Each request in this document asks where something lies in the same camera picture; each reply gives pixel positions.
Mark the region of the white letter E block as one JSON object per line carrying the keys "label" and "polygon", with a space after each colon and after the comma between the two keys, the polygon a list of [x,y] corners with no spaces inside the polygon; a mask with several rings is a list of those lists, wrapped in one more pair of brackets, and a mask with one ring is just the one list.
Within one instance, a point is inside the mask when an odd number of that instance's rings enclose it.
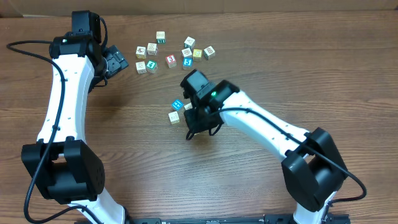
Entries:
{"label": "white letter E block", "polygon": [[158,47],[155,43],[148,43],[147,45],[147,54],[148,55],[157,55]]}

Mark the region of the white block brown picture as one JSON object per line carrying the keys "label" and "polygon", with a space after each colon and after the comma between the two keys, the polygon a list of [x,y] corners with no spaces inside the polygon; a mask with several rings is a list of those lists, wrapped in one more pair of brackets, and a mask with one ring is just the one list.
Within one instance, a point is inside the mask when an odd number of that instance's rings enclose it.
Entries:
{"label": "white block brown picture", "polygon": [[182,57],[183,58],[192,58],[193,57],[192,50],[190,48],[183,49]]}

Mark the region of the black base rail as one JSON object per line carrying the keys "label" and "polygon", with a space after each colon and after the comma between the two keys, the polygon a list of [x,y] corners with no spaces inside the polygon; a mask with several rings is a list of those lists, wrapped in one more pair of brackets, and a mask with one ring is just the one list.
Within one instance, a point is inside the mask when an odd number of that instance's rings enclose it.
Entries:
{"label": "black base rail", "polygon": [[159,218],[132,219],[134,224],[294,224],[293,215],[264,215],[262,217],[171,219]]}

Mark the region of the blue symbol block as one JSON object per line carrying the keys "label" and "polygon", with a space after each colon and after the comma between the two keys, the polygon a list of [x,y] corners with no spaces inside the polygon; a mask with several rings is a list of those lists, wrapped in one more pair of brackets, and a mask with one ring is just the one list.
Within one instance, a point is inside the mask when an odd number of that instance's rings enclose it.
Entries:
{"label": "blue symbol block", "polygon": [[171,104],[171,107],[172,107],[175,111],[180,110],[181,108],[183,108],[183,106],[184,106],[184,103],[183,103],[182,101],[180,101],[180,100],[175,100],[175,101]]}

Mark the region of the block with green R side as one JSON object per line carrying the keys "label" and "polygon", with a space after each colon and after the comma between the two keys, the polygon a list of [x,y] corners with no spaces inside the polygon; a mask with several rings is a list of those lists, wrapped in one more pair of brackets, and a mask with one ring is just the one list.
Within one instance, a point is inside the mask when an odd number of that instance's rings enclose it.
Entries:
{"label": "block with green R side", "polygon": [[165,44],[166,43],[166,38],[165,38],[165,32],[164,31],[157,31],[156,32],[156,41],[158,44]]}

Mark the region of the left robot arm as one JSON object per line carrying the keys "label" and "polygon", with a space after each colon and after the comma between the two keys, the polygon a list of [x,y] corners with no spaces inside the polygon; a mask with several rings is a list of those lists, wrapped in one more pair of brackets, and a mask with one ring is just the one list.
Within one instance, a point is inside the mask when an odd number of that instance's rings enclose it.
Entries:
{"label": "left robot arm", "polygon": [[88,94],[103,87],[128,63],[107,46],[103,18],[90,11],[72,13],[72,29],[49,47],[52,89],[44,124],[21,159],[43,198],[80,211],[90,223],[128,223],[127,210],[105,189],[104,165],[88,147],[85,115]]}

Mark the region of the white block red drawing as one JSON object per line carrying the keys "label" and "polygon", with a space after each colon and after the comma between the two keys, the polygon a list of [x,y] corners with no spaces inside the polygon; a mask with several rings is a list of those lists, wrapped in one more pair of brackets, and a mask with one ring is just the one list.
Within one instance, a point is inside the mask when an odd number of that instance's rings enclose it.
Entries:
{"label": "white block red drawing", "polygon": [[213,58],[216,55],[216,52],[212,46],[208,46],[203,49],[204,56],[207,60]]}

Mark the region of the white block top right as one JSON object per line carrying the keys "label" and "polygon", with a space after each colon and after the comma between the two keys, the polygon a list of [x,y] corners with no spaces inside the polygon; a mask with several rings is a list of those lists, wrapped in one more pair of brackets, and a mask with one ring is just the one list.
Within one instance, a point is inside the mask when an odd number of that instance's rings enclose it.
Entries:
{"label": "white block top right", "polygon": [[192,37],[187,37],[186,39],[185,39],[185,41],[184,41],[184,48],[186,49],[186,48],[189,48],[190,50],[193,50],[194,49],[194,46],[195,46],[195,43],[196,43],[196,40],[194,39],[194,38],[192,38]]}

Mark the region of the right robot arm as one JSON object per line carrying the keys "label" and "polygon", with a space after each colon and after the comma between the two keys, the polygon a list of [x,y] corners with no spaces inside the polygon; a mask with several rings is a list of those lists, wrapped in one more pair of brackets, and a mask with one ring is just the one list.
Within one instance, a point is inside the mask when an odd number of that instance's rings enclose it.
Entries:
{"label": "right robot arm", "polygon": [[234,127],[271,152],[281,163],[285,186],[297,203],[293,223],[329,223],[333,197],[347,178],[346,166],[331,135],[310,132],[258,106],[227,80],[209,81],[198,70],[181,82],[192,108],[184,113],[186,139],[207,131],[215,135],[222,125]]}

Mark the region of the yellow top block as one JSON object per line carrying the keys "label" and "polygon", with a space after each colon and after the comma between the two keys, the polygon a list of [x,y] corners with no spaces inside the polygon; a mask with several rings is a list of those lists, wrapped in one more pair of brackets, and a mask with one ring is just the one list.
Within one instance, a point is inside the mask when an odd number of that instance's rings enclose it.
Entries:
{"label": "yellow top block", "polygon": [[195,62],[199,62],[202,59],[203,51],[201,49],[193,49],[192,56]]}

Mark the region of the blue number 5 block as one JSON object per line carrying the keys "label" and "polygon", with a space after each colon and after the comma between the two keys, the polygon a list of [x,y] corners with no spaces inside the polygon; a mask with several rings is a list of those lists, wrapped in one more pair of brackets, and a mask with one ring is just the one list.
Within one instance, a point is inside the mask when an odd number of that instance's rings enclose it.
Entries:
{"label": "blue number 5 block", "polygon": [[193,66],[193,59],[192,58],[184,58],[182,62],[182,68],[184,70],[190,70]]}

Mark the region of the red number 3 block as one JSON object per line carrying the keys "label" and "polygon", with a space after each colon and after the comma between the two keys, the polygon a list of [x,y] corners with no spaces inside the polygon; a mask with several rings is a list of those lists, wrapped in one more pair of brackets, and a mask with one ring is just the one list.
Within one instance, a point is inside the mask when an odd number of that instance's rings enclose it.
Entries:
{"label": "red number 3 block", "polygon": [[169,68],[173,68],[173,67],[177,66],[177,60],[176,60],[174,54],[166,56],[165,60],[166,60],[166,63]]}

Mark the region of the white letter L block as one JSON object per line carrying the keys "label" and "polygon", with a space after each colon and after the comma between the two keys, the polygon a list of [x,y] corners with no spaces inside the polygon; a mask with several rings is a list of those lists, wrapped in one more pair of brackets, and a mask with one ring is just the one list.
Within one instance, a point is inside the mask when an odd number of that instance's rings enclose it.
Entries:
{"label": "white letter L block", "polygon": [[177,111],[169,113],[168,116],[171,124],[177,124],[180,122],[180,118]]}

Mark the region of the white letter J block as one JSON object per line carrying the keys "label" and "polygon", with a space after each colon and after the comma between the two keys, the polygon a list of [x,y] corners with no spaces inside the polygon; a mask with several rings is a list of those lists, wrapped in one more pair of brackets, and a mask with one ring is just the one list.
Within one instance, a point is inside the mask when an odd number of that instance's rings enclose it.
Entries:
{"label": "white letter J block", "polygon": [[147,73],[145,61],[136,62],[136,70],[138,74]]}

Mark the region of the white block green edge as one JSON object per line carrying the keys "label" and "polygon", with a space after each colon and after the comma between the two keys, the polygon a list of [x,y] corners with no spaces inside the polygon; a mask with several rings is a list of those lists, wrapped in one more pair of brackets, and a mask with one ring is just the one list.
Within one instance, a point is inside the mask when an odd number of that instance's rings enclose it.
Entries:
{"label": "white block green edge", "polygon": [[184,108],[185,108],[185,110],[192,109],[192,104],[189,103],[189,104],[185,105]]}

